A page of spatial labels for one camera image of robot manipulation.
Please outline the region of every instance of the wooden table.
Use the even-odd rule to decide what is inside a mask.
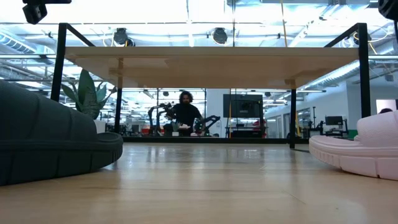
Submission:
[[[358,59],[358,50],[67,47],[65,58],[124,88],[294,89]]]

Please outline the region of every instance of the wooden floor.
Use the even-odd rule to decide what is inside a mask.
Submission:
[[[99,172],[0,187],[0,223],[396,224],[398,181],[282,145],[125,144]]]

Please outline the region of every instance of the pink slipper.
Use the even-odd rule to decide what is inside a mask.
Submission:
[[[360,119],[356,141],[314,136],[310,152],[345,171],[398,180],[398,111]]]

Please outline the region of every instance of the ceiling camera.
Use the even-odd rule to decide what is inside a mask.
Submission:
[[[72,0],[23,0],[26,6],[22,8],[26,21],[30,24],[39,23],[46,15],[46,4],[69,4]]]

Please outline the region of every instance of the black monitor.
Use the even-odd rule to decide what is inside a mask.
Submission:
[[[325,123],[326,123],[326,125],[343,125],[343,117],[342,116],[326,116]]]
[[[224,94],[223,116],[229,118],[260,118],[262,117],[262,95]]]

